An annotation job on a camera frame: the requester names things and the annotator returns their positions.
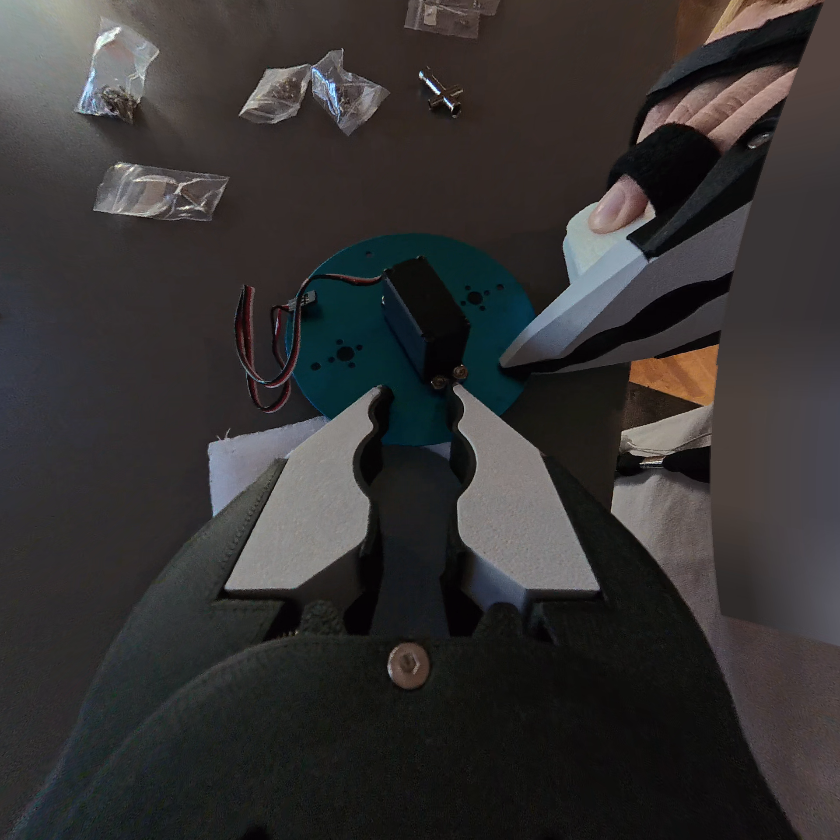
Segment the metal cross wrench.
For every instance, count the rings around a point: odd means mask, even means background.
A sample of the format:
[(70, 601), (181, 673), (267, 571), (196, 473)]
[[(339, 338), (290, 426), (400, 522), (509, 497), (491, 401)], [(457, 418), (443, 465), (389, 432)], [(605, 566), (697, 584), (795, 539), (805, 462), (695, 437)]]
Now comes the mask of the metal cross wrench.
[(428, 67), (418, 71), (417, 78), (430, 93), (427, 100), (427, 107), (430, 112), (444, 112), (452, 119), (459, 117), (462, 110), (460, 99), (465, 92), (462, 86), (445, 85), (436, 78)]

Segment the black servo motor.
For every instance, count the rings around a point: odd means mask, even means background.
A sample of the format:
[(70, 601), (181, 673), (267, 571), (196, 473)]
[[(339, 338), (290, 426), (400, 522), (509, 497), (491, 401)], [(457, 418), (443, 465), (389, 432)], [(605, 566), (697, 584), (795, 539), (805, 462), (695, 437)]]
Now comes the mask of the black servo motor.
[(405, 260), (381, 279), (385, 322), (420, 380), (440, 391), (464, 379), (470, 323), (428, 260)]

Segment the person's white shirt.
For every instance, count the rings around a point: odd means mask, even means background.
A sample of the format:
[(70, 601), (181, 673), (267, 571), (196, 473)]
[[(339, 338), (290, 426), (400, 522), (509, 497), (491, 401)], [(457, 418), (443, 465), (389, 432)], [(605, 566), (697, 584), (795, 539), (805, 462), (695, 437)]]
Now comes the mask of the person's white shirt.
[(708, 483), (665, 469), (617, 478), (612, 514), (705, 632), (752, 754), (797, 834), (838, 839), (838, 644), (721, 614)]

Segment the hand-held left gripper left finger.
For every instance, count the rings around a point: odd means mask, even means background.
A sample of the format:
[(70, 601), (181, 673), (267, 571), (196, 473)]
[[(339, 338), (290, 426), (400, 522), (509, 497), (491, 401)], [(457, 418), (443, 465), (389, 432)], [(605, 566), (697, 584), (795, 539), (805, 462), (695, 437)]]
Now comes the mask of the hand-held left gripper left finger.
[(364, 594), (382, 573), (370, 498), (393, 393), (378, 385), (297, 446), (238, 554), (226, 594)]

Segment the white foam sheet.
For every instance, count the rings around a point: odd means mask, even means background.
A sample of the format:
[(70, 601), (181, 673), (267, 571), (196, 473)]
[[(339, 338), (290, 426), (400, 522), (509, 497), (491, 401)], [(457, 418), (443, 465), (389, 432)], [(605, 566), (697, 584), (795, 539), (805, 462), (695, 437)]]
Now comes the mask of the white foam sheet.
[(312, 419), (267, 432), (217, 440), (208, 446), (209, 485), (213, 514), (219, 513), (254, 483), (277, 459), (287, 464), (270, 499), (271, 509), (302, 520), (325, 513), (329, 521), (366, 522), (371, 504), (369, 488), (382, 482), (386, 489), (406, 487), (410, 494), (426, 485), (456, 497), (460, 484), (447, 458), (437, 450), (420, 448), (408, 455), (407, 447), (396, 461), (385, 457), (385, 466), (373, 479), (361, 474), (366, 445), (381, 451), (367, 406), (352, 406), (332, 421)]

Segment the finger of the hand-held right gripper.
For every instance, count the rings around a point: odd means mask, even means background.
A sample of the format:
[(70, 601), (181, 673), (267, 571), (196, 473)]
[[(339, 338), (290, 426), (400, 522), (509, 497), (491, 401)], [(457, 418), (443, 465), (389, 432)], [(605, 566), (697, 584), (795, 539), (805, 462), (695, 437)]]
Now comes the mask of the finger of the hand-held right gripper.
[(545, 361), (590, 361), (660, 333), (719, 296), (727, 296), (751, 202), (663, 255), (646, 257), (625, 236), (521, 331), (499, 359), (504, 370)]
[(584, 371), (602, 366), (653, 358), (666, 351), (675, 350), (690, 342), (719, 332), (722, 328), (727, 303), (728, 296), (719, 296), (700, 307), (676, 325), (644, 339), (625, 343), (593, 360), (576, 363), (566, 363), (565, 360), (553, 360), (532, 364), (527, 368), (533, 373)]

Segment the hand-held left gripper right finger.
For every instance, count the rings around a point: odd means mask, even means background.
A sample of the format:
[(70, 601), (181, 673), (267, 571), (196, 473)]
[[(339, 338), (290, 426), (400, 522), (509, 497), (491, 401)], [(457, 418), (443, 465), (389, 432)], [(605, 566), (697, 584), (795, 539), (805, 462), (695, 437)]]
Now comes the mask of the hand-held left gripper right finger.
[(464, 453), (459, 588), (479, 607), (585, 598), (601, 588), (540, 451), (464, 386), (451, 392), (450, 463)]

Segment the clear plastic screw bag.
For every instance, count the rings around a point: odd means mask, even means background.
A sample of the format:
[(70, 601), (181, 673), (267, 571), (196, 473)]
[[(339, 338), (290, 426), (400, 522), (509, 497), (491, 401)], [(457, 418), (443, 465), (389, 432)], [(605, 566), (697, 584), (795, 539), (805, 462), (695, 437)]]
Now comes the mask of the clear plastic screw bag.
[(298, 114), (312, 77), (309, 64), (266, 69), (239, 117), (256, 124), (277, 124)]
[(224, 175), (119, 162), (103, 176), (93, 210), (164, 221), (208, 222), (227, 183)]
[(155, 44), (131, 27), (101, 17), (76, 113), (133, 124), (147, 69), (159, 53)]
[(343, 49), (333, 49), (311, 68), (312, 96), (344, 135), (350, 136), (374, 114), (390, 92), (343, 66)]

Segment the blue round metal plate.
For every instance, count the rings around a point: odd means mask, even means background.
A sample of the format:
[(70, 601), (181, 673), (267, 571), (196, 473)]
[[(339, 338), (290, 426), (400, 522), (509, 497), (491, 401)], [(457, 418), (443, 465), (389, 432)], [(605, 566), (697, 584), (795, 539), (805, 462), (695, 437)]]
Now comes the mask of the blue round metal plate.
[[(465, 388), (497, 415), (524, 389), (524, 379), (499, 366), (508, 345), (535, 316), (525, 290), (500, 263), (458, 240), (432, 234), (394, 234), (348, 247), (320, 273), (376, 277), (406, 259), (425, 256), (470, 323)], [(315, 303), (301, 319), (301, 349), (294, 377), (309, 402), (327, 418), (339, 415), (375, 385), (393, 392), (387, 445), (441, 445), (451, 439), (447, 398), (421, 383), (382, 315), (382, 285), (357, 288), (334, 280), (311, 286)]]

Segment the person's right hand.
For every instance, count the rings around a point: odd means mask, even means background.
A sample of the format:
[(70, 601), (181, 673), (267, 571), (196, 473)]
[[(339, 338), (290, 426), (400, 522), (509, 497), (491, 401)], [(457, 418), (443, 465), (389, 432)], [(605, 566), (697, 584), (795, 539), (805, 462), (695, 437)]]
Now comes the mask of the person's right hand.
[[(721, 77), (679, 91), (651, 108), (637, 142), (666, 123), (683, 123), (705, 134), (725, 152), (761, 116), (789, 94), (796, 69), (775, 65), (741, 77)], [(646, 211), (648, 198), (630, 176), (624, 175), (604, 194), (588, 218), (589, 229), (605, 235), (632, 223)]]

